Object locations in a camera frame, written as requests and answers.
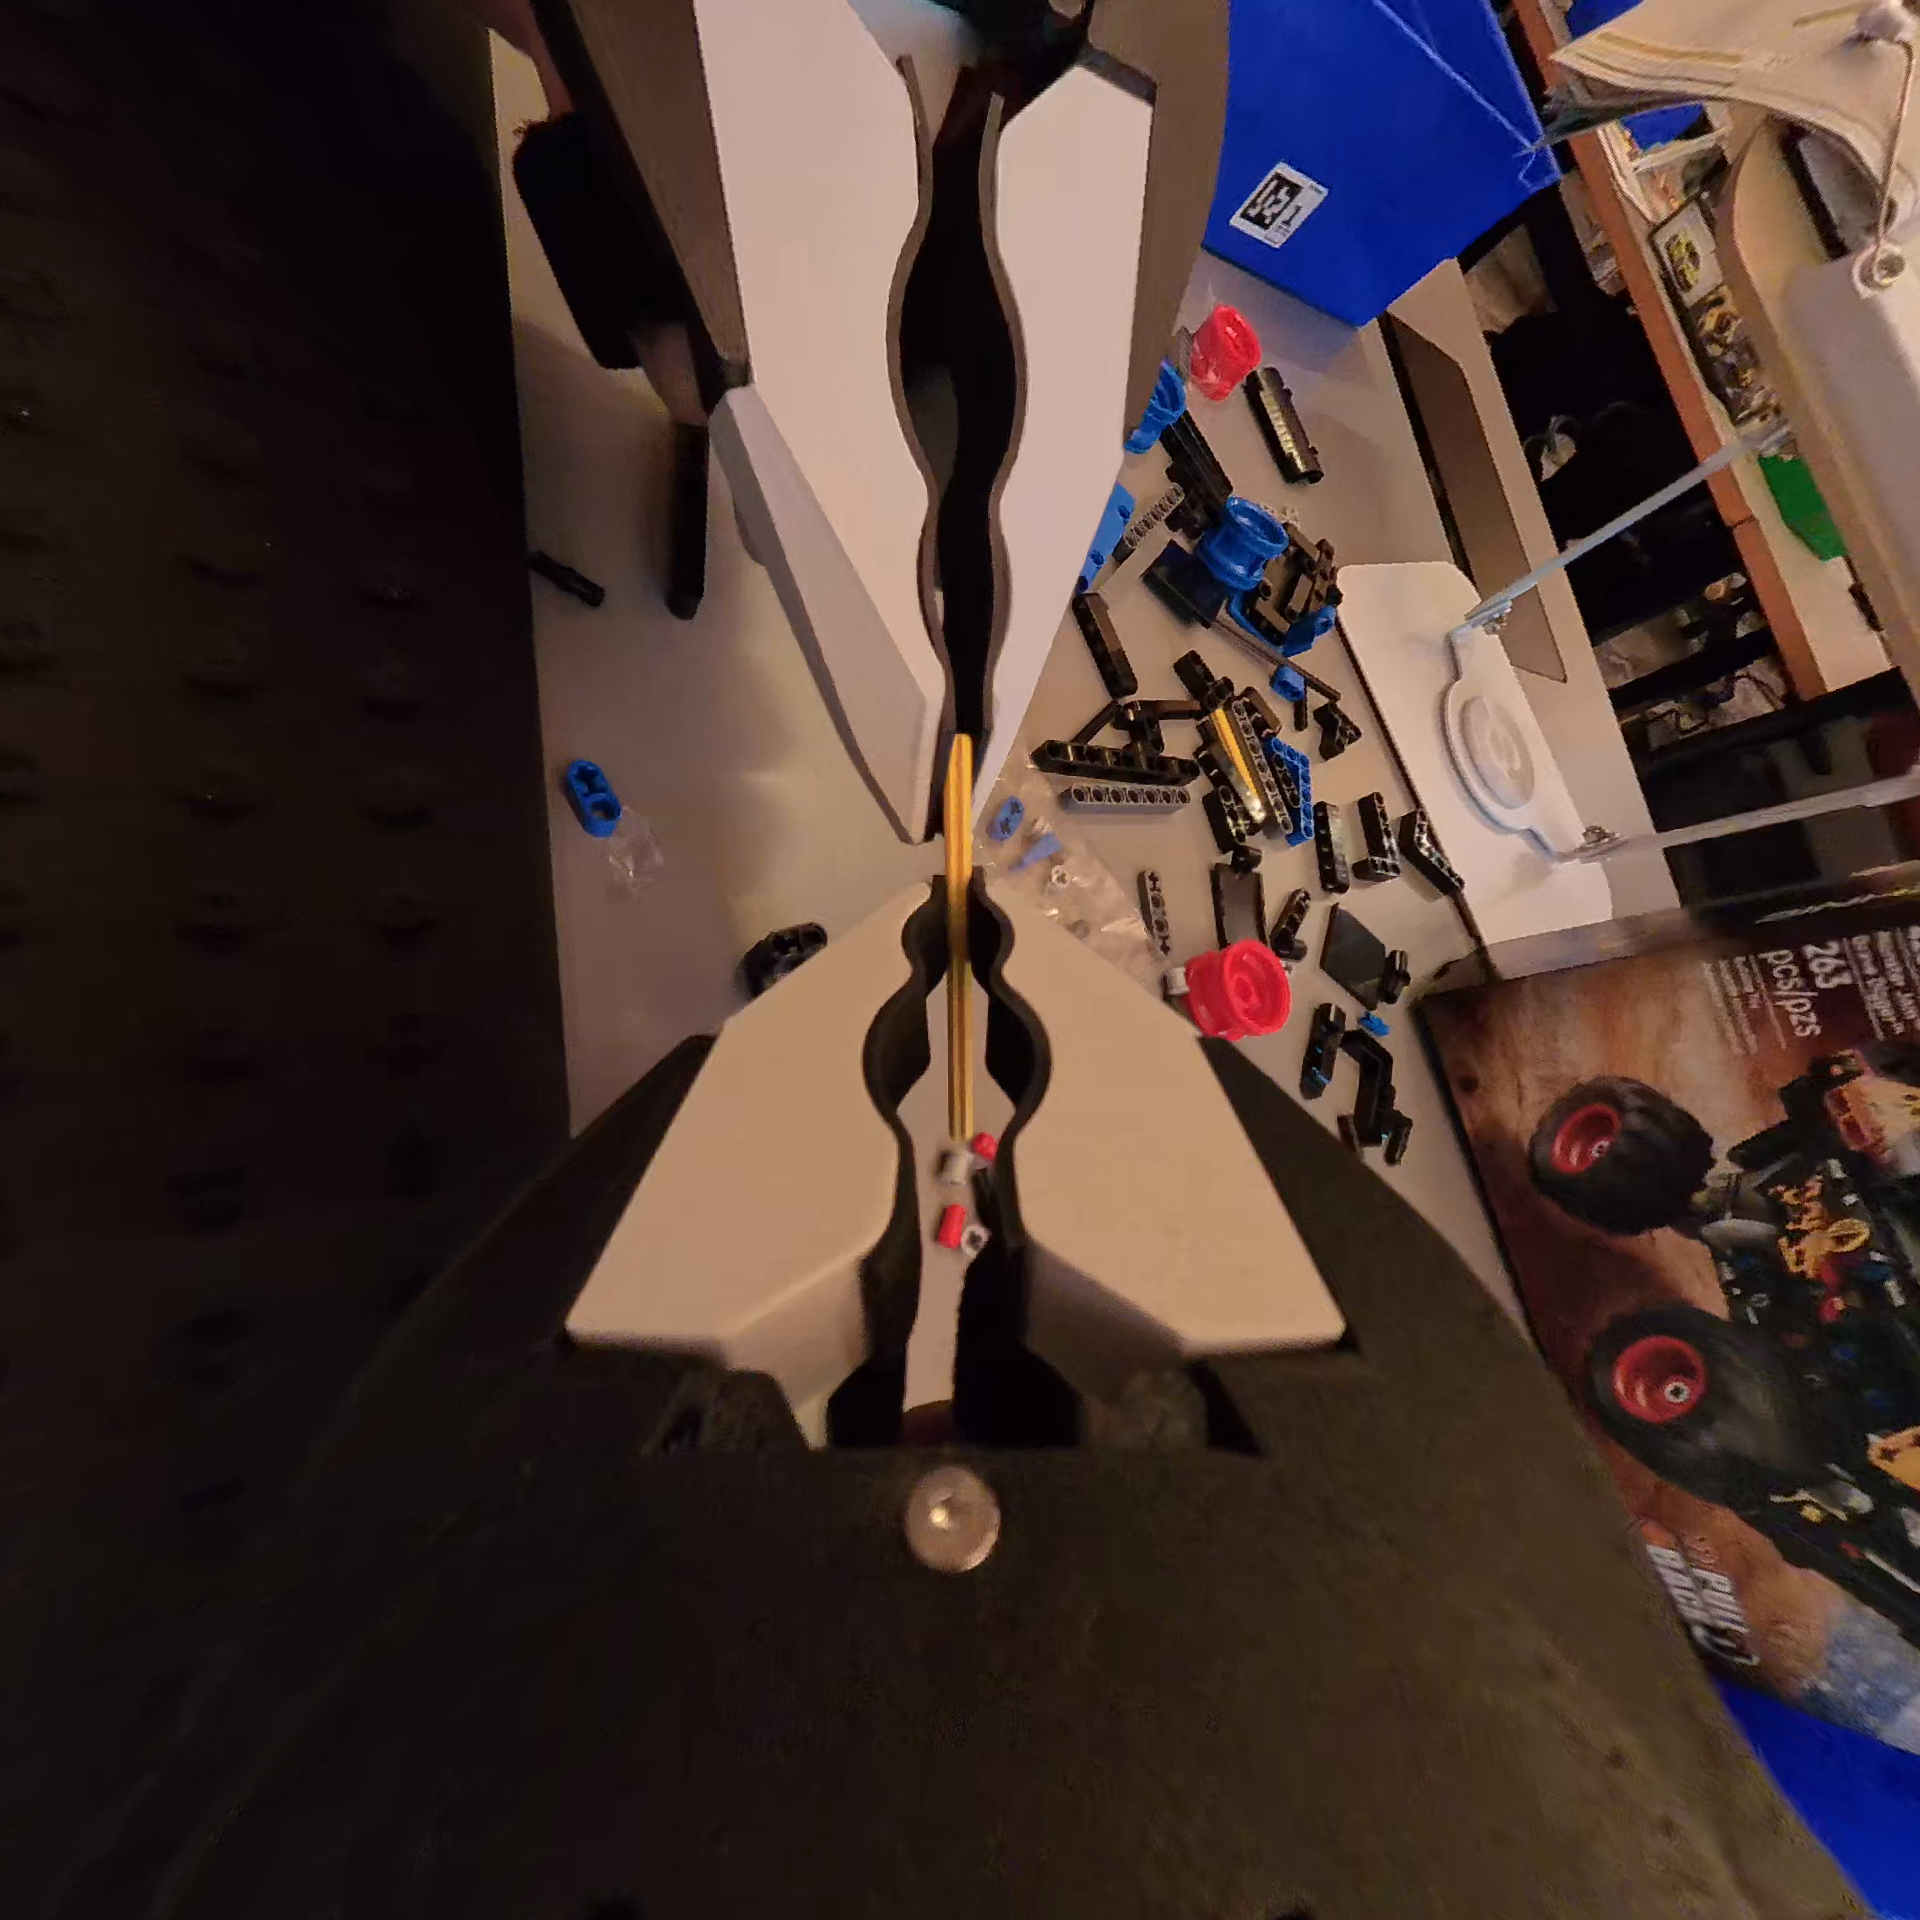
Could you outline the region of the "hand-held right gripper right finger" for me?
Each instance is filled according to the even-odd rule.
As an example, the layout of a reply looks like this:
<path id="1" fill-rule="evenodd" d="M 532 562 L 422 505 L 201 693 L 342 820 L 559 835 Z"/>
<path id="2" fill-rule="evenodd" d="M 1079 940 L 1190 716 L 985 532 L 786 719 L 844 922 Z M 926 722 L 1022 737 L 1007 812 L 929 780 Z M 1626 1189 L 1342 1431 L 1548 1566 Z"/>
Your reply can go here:
<path id="1" fill-rule="evenodd" d="M 1206 1039 L 977 875 L 983 1068 L 1007 1099 L 991 1243 L 956 1322 L 956 1429 L 991 1449 L 1244 1449 L 1218 1361 L 1319 1354 L 1347 1319 Z"/>

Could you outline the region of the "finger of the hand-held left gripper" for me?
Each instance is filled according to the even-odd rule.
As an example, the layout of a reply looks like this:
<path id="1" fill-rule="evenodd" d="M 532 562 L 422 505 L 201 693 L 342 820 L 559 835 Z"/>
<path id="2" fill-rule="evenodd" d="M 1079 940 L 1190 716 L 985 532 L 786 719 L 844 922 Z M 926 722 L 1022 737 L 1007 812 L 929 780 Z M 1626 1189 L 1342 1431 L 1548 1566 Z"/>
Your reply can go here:
<path id="1" fill-rule="evenodd" d="M 1010 759 L 1142 405 L 1129 397 L 1153 105 L 1072 62 L 977 162 L 983 333 L 960 405 L 960 725 Z"/>
<path id="2" fill-rule="evenodd" d="M 692 15 L 750 349 L 712 449 L 844 747 L 920 845 L 953 732 L 930 585 L 937 483 L 900 366 L 930 215 L 922 84 L 850 5 Z"/>

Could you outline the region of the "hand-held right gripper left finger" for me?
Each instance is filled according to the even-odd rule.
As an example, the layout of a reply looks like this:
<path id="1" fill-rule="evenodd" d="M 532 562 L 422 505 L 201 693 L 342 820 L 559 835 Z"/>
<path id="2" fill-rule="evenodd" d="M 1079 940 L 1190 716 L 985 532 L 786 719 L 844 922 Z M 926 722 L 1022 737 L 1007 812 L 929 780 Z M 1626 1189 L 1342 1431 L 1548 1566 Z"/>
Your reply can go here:
<path id="1" fill-rule="evenodd" d="M 772 1379 L 828 1443 L 905 1436 L 926 1220 L 930 889 L 891 895 L 714 1038 L 567 1311 L 586 1349 Z"/>

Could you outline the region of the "red toy wheel hub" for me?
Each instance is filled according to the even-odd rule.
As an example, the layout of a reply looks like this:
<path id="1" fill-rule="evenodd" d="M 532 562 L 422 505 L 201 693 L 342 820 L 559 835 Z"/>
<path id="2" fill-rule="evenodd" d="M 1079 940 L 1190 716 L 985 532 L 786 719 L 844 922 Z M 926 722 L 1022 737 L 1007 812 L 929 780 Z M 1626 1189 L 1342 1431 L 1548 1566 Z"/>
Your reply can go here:
<path id="1" fill-rule="evenodd" d="M 1282 1031 L 1292 1013 L 1288 964 L 1259 940 L 1200 951 L 1182 967 L 1194 1027 L 1212 1039 L 1258 1039 Z"/>
<path id="2" fill-rule="evenodd" d="M 1216 303 L 1192 331 L 1190 394 L 1226 402 L 1251 373 L 1258 373 L 1263 353 L 1255 324 L 1236 306 Z"/>

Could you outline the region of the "pile of small coloured pins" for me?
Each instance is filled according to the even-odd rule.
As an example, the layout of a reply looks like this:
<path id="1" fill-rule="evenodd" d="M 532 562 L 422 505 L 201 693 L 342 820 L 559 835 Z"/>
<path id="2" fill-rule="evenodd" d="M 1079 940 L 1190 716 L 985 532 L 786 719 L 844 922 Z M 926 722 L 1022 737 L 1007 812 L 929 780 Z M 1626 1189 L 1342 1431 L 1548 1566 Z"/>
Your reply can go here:
<path id="1" fill-rule="evenodd" d="M 940 1191 L 934 1238 L 940 1249 L 977 1257 L 992 1241 L 987 1201 L 998 1154 L 995 1133 L 974 1133 L 940 1150 L 934 1165 Z"/>

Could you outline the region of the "large black angled connector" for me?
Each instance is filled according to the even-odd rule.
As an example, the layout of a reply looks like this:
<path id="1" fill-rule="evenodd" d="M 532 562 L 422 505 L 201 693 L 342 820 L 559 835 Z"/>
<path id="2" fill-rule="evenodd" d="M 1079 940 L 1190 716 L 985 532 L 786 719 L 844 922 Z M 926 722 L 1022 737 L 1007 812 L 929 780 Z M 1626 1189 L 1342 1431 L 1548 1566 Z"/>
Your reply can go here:
<path id="1" fill-rule="evenodd" d="M 1412 1117 L 1399 1106 L 1399 1083 L 1392 1053 L 1368 1028 L 1352 1028 L 1339 1043 L 1345 1057 L 1359 1073 L 1359 1092 L 1347 1115 L 1347 1137 L 1355 1150 L 1377 1148 L 1385 1165 L 1407 1158 Z"/>

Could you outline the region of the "black flat toy panel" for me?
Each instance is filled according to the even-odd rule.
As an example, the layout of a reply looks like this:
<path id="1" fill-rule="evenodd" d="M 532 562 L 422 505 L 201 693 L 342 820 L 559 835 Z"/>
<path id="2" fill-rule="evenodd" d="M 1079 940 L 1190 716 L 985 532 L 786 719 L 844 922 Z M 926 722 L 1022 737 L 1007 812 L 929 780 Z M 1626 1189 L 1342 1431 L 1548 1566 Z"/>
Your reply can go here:
<path id="1" fill-rule="evenodd" d="M 1411 986 L 1408 951 L 1383 945 L 1337 902 L 1328 909 L 1319 967 L 1366 1013 L 1399 1004 Z"/>

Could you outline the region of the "clear plastic bag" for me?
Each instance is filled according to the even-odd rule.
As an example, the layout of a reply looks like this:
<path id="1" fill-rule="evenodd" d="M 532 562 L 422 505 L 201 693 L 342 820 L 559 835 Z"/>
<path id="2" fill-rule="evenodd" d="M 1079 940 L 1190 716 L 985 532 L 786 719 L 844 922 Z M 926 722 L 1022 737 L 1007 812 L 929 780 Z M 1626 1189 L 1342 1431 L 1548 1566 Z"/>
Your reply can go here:
<path id="1" fill-rule="evenodd" d="M 1043 915 L 1143 989 L 1161 986 L 1161 947 L 1098 849 L 1096 822 L 1070 790 L 1038 772 L 1002 772 L 982 803 L 977 865 L 1008 898 Z"/>

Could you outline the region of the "blue bin with square tag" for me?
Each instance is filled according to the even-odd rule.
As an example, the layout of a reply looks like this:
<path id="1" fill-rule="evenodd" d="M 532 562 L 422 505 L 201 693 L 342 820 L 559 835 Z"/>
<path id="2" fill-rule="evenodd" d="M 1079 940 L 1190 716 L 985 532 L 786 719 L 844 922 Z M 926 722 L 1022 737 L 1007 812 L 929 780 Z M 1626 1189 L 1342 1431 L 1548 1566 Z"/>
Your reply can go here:
<path id="1" fill-rule="evenodd" d="M 1233 3 L 1206 246 L 1362 326 L 1559 170 L 1486 3 Z"/>

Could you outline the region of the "black and blue chassis assembly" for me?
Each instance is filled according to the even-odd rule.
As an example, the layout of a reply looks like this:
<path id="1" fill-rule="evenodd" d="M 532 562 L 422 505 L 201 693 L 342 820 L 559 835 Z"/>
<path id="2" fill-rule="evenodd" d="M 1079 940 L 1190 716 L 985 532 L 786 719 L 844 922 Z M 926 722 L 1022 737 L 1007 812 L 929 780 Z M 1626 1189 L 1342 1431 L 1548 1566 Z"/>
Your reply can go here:
<path id="1" fill-rule="evenodd" d="M 1145 588 L 1190 625 L 1234 634 L 1275 661 L 1306 655 L 1337 625 L 1339 588 L 1328 541 L 1292 537 L 1288 555 L 1274 559 L 1264 583 L 1249 594 L 1218 589 L 1194 548 L 1169 541 L 1143 574 Z"/>

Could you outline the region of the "stack of black toy beams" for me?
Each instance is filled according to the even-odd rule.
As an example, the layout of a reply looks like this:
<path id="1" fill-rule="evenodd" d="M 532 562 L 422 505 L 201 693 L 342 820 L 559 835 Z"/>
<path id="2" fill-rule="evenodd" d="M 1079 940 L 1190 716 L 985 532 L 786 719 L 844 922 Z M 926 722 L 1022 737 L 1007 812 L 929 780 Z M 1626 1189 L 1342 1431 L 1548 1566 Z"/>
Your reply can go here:
<path id="1" fill-rule="evenodd" d="M 1332 761 L 1362 740 L 1355 714 L 1339 689 L 1297 661 L 1263 655 L 1246 643 L 1249 655 L 1270 665 L 1264 684 L 1242 686 L 1209 667 L 1199 651 L 1174 661 L 1182 695 L 1147 699 L 1138 673 L 1118 638 L 1108 599 L 1078 593 L 1070 601 L 1092 667 L 1106 693 L 1105 706 L 1067 739 L 1046 739 L 1031 753 L 1036 772 L 1070 790 L 1070 807 L 1106 814 L 1170 812 L 1199 805 L 1216 844 L 1218 861 L 1263 869 L 1267 849 L 1284 849 L 1278 837 L 1280 795 L 1264 764 L 1259 733 L 1280 733 L 1315 766 Z M 1249 759 L 1258 769 L 1267 814 L 1252 818 L 1242 790 L 1224 771 L 1209 737 L 1215 706 L 1233 709 Z M 1319 886 L 1339 895 L 1355 882 L 1388 882 L 1416 873 L 1436 894 L 1460 902 L 1468 894 L 1463 873 L 1452 861 L 1425 807 L 1394 814 L 1372 790 L 1352 814 L 1322 799 L 1313 785 L 1313 841 Z"/>

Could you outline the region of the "monster truck toy set box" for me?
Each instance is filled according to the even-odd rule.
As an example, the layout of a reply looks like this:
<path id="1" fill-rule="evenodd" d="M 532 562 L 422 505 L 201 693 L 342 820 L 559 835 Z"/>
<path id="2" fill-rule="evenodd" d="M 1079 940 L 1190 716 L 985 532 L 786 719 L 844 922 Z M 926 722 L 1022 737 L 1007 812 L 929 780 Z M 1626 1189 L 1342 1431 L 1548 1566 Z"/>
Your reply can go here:
<path id="1" fill-rule="evenodd" d="M 1914 1756 L 1916 865 L 1502 945 L 1419 1022 L 1694 1649 Z"/>

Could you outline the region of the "black dimpled mat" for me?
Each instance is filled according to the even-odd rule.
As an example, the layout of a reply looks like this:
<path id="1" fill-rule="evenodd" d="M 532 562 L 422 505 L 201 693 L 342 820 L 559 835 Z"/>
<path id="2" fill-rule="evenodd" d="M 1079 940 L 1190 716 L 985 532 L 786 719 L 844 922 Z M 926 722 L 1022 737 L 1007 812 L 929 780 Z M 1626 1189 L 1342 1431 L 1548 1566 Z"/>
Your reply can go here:
<path id="1" fill-rule="evenodd" d="M 567 1129 L 487 33 L 6 5 L 6 1915 Z"/>

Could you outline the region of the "instruction booklet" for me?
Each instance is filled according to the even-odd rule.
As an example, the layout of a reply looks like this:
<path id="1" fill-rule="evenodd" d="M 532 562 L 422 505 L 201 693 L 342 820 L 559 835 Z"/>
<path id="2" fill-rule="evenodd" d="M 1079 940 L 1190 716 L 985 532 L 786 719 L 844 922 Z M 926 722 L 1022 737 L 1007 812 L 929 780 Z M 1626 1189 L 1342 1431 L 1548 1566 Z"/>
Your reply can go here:
<path id="1" fill-rule="evenodd" d="M 1919 188 L 1916 47 L 1916 5 L 1643 3 L 1555 62 L 1603 90 L 1752 105 L 1823 132 L 1906 209 Z"/>

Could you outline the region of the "green plastic object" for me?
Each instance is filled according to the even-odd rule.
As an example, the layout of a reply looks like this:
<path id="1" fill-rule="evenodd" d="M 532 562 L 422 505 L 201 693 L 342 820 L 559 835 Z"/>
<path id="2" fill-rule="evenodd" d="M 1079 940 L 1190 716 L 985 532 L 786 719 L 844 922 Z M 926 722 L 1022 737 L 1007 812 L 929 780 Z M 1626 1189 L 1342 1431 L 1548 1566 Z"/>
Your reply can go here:
<path id="1" fill-rule="evenodd" d="M 1761 474 L 1783 525 L 1815 559 L 1849 557 L 1847 541 L 1804 454 L 1798 451 L 1762 452 Z"/>

